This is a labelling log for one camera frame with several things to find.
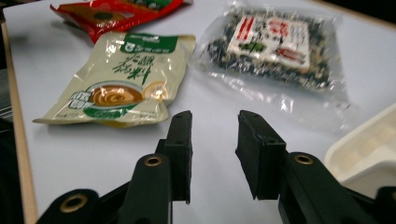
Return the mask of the red snack packet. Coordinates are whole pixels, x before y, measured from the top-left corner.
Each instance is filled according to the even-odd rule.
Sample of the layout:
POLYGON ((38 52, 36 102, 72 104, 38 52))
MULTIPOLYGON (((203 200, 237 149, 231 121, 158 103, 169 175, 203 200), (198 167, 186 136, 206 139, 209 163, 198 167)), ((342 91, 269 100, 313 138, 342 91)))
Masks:
POLYGON ((194 0, 90 0, 61 4, 50 9, 64 20, 86 31, 92 40, 107 32, 125 32, 155 21, 194 0))

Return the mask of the cream sauce packet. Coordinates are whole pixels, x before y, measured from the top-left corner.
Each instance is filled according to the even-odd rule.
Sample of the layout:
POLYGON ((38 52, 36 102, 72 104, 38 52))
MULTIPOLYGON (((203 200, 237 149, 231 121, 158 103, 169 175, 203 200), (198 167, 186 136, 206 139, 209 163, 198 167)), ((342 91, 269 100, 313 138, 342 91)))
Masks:
POLYGON ((195 41, 193 35, 102 35, 56 104, 35 122, 125 128, 168 119, 195 41))

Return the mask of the white plastic tray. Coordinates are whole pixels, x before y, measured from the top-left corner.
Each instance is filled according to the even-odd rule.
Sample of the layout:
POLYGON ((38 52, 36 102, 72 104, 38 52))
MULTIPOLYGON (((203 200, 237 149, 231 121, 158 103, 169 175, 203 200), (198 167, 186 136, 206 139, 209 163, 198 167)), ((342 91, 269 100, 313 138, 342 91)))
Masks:
POLYGON ((344 187, 370 198, 396 187, 396 104, 333 144, 323 163, 344 187))

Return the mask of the clear seaweed packet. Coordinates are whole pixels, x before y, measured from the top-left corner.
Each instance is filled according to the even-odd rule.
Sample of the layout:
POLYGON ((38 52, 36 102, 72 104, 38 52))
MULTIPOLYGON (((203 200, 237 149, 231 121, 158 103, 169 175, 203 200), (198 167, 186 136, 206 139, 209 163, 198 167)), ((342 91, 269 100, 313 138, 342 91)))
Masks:
POLYGON ((347 94, 339 21, 318 10, 233 0, 206 28, 192 63, 310 128, 348 131, 359 109, 347 94))

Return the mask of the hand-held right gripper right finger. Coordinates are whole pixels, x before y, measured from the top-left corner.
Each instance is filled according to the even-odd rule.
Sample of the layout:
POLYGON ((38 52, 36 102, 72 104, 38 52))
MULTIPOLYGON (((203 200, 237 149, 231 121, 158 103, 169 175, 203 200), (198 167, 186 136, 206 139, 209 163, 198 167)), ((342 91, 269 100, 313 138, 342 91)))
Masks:
POLYGON ((240 160, 252 197, 277 200, 284 224, 377 224, 316 157, 288 152, 260 115, 238 115, 240 160))

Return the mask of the white table sheet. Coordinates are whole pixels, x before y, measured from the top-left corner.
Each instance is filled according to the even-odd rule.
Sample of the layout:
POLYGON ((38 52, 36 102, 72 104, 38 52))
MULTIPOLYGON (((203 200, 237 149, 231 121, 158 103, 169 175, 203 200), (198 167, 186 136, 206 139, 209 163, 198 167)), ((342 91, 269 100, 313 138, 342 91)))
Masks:
MULTIPOLYGON (((45 125, 72 76, 87 61, 92 42, 56 16, 45 0, 9 7, 3 27, 26 224, 35 224, 58 196, 72 189, 105 194, 128 181, 136 161, 155 149, 168 123, 117 129, 89 123, 45 125)), ((356 123, 396 103, 396 25, 313 0, 267 0, 337 15, 337 39, 356 123)), ((338 132, 312 130, 271 105, 253 101, 225 83, 189 70, 171 113, 192 113, 191 201, 176 203, 174 224, 282 224, 274 201, 256 201, 235 155, 238 113, 262 115, 291 151, 322 158, 338 132)))

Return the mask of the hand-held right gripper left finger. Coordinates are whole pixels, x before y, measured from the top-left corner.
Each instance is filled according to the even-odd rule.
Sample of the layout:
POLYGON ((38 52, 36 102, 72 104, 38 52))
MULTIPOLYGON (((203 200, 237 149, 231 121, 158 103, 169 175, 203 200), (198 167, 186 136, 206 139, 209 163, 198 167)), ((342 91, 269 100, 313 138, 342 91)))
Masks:
POLYGON ((189 110, 174 115, 155 152, 137 161, 118 224, 173 224, 173 202, 191 201, 191 126, 189 110))

